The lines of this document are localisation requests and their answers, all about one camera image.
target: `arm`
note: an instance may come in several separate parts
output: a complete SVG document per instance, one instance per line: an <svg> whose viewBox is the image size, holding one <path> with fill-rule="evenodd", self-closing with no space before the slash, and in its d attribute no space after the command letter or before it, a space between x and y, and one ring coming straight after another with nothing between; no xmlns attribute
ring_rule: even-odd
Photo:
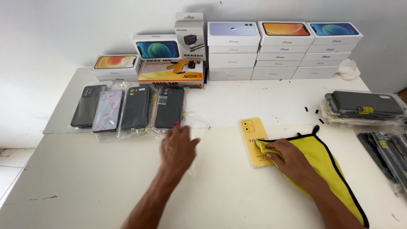
<svg viewBox="0 0 407 229"><path fill-rule="evenodd" d="M199 139L190 140L189 127L175 126L161 141L161 165L150 187L122 225L122 229L155 229L164 207L195 158Z"/></svg>
<svg viewBox="0 0 407 229"><path fill-rule="evenodd" d="M297 147L286 139L279 139L267 144L266 148L275 148L281 152L283 158L275 153L266 155L274 161L282 173L311 195L327 229L364 228Z"/></svg>

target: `hand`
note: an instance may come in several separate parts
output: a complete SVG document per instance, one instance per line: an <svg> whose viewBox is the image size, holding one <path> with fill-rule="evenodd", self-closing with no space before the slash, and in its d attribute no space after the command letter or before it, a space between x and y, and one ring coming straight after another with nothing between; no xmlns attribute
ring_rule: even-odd
<svg viewBox="0 0 407 229"><path fill-rule="evenodd" d="M273 152L266 155L274 161L284 175L307 192L311 192L315 188L328 186L326 181L312 168L304 154L286 139L279 139L269 143L266 148L274 148L281 152L282 158Z"/></svg>
<svg viewBox="0 0 407 229"><path fill-rule="evenodd" d="M174 126L161 141L161 169L170 178L181 179L195 158L195 146L200 139L191 140L189 131L189 126Z"/></svg>

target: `vention charger box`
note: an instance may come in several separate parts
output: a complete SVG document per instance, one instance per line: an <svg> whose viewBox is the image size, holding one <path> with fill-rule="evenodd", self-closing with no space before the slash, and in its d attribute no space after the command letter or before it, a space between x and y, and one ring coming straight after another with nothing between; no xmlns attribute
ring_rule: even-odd
<svg viewBox="0 0 407 229"><path fill-rule="evenodd" d="M332 59L332 60L302 60L298 66L338 66L341 65L343 60Z"/></svg>
<svg viewBox="0 0 407 229"><path fill-rule="evenodd" d="M256 53L256 46L209 46L209 53Z"/></svg>
<svg viewBox="0 0 407 229"><path fill-rule="evenodd" d="M306 53L302 60L347 59L350 53Z"/></svg>
<svg viewBox="0 0 407 229"><path fill-rule="evenodd" d="M355 44L347 45L311 45L307 53L350 53Z"/></svg>
<svg viewBox="0 0 407 229"><path fill-rule="evenodd" d="M175 34L134 35L132 40L141 60L181 59Z"/></svg>
<svg viewBox="0 0 407 229"><path fill-rule="evenodd" d="M255 22L208 22L208 46L258 46Z"/></svg>
<svg viewBox="0 0 407 229"><path fill-rule="evenodd" d="M261 53L305 53L309 46L261 46Z"/></svg>
<svg viewBox="0 0 407 229"><path fill-rule="evenodd" d="M100 55L96 58L92 73L99 81L137 82L141 62L136 54Z"/></svg>
<svg viewBox="0 0 407 229"><path fill-rule="evenodd" d="M250 80L253 68L210 68L209 80Z"/></svg>
<svg viewBox="0 0 407 229"><path fill-rule="evenodd" d="M138 74L140 85L202 88L203 81L203 62L192 60L145 60Z"/></svg>
<svg viewBox="0 0 407 229"><path fill-rule="evenodd" d="M363 35L350 22L307 22L315 39L311 45L357 44Z"/></svg>
<svg viewBox="0 0 407 229"><path fill-rule="evenodd" d="M294 68L266 68L254 67L252 79L291 79L294 75Z"/></svg>
<svg viewBox="0 0 407 229"><path fill-rule="evenodd" d="M258 60L254 66L256 67L297 67L301 61L272 61Z"/></svg>
<svg viewBox="0 0 407 229"><path fill-rule="evenodd" d="M329 79L339 69L339 66L298 67L291 79Z"/></svg>
<svg viewBox="0 0 407 229"><path fill-rule="evenodd" d="M302 60L305 53L257 53L257 60Z"/></svg>
<svg viewBox="0 0 407 229"><path fill-rule="evenodd" d="M209 68L253 68L257 53L209 53Z"/></svg>
<svg viewBox="0 0 407 229"><path fill-rule="evenodd" d="M206 60L203 13L175 13L175 34L183 60Z"/></svg>
<svg viewBox="0 0 407 229"><path fill-rule="evenodd" d="M310 46L314 35L305 22L257 22L262 46Z"/></svg>

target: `white wall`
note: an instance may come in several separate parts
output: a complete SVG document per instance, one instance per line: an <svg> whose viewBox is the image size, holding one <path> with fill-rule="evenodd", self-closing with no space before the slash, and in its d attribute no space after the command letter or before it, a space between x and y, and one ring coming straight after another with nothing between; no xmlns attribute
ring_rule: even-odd
<svg viewBox="0 0 407 229"><path fill-rule="evenodd" d="M134 33L174 33L175 12L205 20L351 21L367 86L407 86L403 0L15 0L0 3L0 148L32 148L77 67L99 54L134 53Z"/></svg>

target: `yellow phone case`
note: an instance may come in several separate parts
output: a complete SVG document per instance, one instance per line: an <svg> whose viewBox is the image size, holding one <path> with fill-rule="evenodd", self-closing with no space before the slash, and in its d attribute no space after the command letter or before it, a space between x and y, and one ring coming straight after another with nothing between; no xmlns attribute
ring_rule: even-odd
<svg viewBox="0 0 407 229"><path fill-rule="evenodd" d="M260 118L241 119L239 125L242 128L252 165L254 167L274 165L274 162L262 154L260 148L256 145L256 140L268 140Z"/></svg>

